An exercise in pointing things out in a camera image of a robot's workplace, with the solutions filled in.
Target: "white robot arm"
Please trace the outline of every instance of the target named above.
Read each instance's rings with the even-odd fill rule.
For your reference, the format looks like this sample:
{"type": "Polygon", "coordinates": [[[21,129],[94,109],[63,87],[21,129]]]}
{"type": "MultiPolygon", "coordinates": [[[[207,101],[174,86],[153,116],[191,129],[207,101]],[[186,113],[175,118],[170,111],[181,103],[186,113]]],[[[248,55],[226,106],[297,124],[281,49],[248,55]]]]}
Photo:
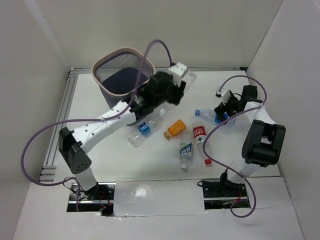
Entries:
{"type": "Polygon", "coordinates": [[[168,68],[167,72],[157,72],[142,85],[134,96],[136,100],[117,118],[105,120],[126,109],[132,95],[101,115],[101,121],[91,122],[74,130],[67,127],[60,130],[58,149],[88,199],[96,198],[100,190],[90,168],[92,161],[87,153],[116,130],[139,122],[164,102],[178,105],[184,91],[196,78],[195,74],[188,71],[187,66],[177,63],[168,68]]]}
{"type": "Polygon", "coordinates": [[[242,158],[234,160],[230,166],[242,177],[228,169],[221,178],[224,179],[223,184],[237,187],[244,184],[244,179],[249,178],[258,169],[275,165],[278,162],[286,128],[276,124],[270,118],[262,101],[257,99],[258,92],[255,86],[244,86],[240,99],[237,99],[225,87],[221,89],[219,87],[216,96],[221,98],[221,104],[214,111],[221,121],[225,120],[224,113],[233,116],[239,112],[262,106],[245,113],[251,127],[242,147],[242,158]]]}

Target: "bottle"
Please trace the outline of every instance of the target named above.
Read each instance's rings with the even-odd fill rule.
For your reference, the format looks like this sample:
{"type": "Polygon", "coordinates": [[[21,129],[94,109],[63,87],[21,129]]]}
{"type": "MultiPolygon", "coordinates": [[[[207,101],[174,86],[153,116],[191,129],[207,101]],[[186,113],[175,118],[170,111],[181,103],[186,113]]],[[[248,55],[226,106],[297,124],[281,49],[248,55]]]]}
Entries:
{"type": "MultiPolygon", "coordinates": [[[[194,144],[196,144],[196,148],[198,149],[201,158],[204,160],[204,163],[207,167],[212,166],[211,159],[207,158],[203,150],[204,141],[207,137],[204,124],[202,123],[202,121],[195,121],[194,123],[192,123],[192,129],[193,129],[193,136],[195,138],[194,144]]],[[[211,149],[208,142],[205,145],[205,151],[209,155],[211,155],[211,149]]]]}
{"type": "Polygon", "coordinates": [[[192,164],[193,136],[188,130],[181,134],[179,145],[179,160],[181,163],[181,171],[187,173],[192,164]]]}
{"type": "MultiPolygon", "coordinates": [[[[212,110],[212,109],[205,109],[205,110],[198,110],[198,109],[197,109],[197,110],[195,110],[194,115],[196,115],[197,117],[202,118],[204,121],[206,121],[206,122],[209,123],[209,124],[216,124],[216,125],[218,125],[218,124],[222,123],[221,120],[217,119],[217,114],[216,114],[215,111],[212,110]]],[[[229,118],[229,116],[228,116],[228,114],[227,114],[226,112],[223,114],[223,116],[224,116],[226,119],[229,118]]]]}
{"type": "Polygon", "coordinates": [[[147,136],[155,131],[155,128],[161,124],[166,116],[168,110],[162,107],[158,114],[152,114],[144,119],[144,122],[138,126],[137,129],[132,130],[127,139],[134,147],[138,147],[147,136]]]}
{"type": "Polygon", "coordinates": [[[163,133],[163,135],[166,139],[169,140],[170,138],[182,133],[182,131],[185,130],[186,128],[187,127],[186,127],[185,123],[179,119],[172,126],[170,126],[168,128],[168,130],[163,133]]]}

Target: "white bottle cap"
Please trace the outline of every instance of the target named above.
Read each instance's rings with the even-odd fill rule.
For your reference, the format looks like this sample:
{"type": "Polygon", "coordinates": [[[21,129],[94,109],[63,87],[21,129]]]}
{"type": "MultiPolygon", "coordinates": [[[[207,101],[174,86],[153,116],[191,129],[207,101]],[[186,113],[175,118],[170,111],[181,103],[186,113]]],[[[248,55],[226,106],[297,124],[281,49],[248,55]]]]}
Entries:
{"type": "Polygon", "coordinates": [[[188,172],[188,166],[186,164],[181,164],[180,168],[182,172],[185,172],[185,173],[188,172]]]}

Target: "clear plastic bottle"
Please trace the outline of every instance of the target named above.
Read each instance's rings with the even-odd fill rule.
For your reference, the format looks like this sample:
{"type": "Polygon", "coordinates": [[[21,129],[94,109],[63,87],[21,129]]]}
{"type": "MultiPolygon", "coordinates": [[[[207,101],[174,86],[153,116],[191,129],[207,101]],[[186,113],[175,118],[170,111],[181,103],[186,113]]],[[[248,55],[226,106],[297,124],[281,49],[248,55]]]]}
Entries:
{"type": "Polygon", "coordinates": [[[189,167],[192,165],[192,150],[193,150],[194,138],[192,133],[188,130],[181,134],[180,145],[179,145],[179,160],[181,163],[181,171],[188,172],[189,167]]]}
{"type": "MultiPolygon", "coordinates": [[[[196,115],[197,117],[200,117],[201,119],[203,119],[204,121],[206,121],[209,124],[215,124],[218,125],[220,124],[222,121],[220,121],[219,119],[217,119],[217,114],[214,110],[212,109],[204,109],[204,110],[195,110],[194,115],[196,115]]],[[[228,114],[224,113],[223,116],[228,119],[228,114]]]]}
{"type": "MultiPolygon", "coordinates": [[[[195,138],[196,148],[198,149],[201,158],[204,160],[206,166],[212,166],[211,159],[207,158],[203,151],[204,141],[207,137],[206,130],[202,121],[195,121],[192,123],[193,136],[195,138]]],[[[209,146],[209,142],[205,145],[205,151],[211,156],[211,149],[209,146]]]]}
{"type": "Polygon", "coordinates": [[[163,107],[158,114],[152,114],[144,119],[144,122],[140,124],[137,129],[132,130],[127,139],[134,147],[138,147],[152,132],[158,127],[164,120],[168,110],[163,107]]]}

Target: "mesh trash can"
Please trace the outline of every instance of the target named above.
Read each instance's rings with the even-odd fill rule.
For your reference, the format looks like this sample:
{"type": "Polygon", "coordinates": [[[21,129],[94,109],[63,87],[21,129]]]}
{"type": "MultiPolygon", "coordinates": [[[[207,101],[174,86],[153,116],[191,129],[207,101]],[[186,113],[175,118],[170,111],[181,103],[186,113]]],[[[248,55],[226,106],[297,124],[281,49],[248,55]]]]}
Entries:
{"type": "MultiPolygon", "coordinates": [[[[91,74],[110,108],[135,90],[142,58],[143,55],[133,48],[120,48],[93,64],[91,74]]],[[[147,83],[155,73],[155,66],[146,59],[139,86],[147,83]]]]}

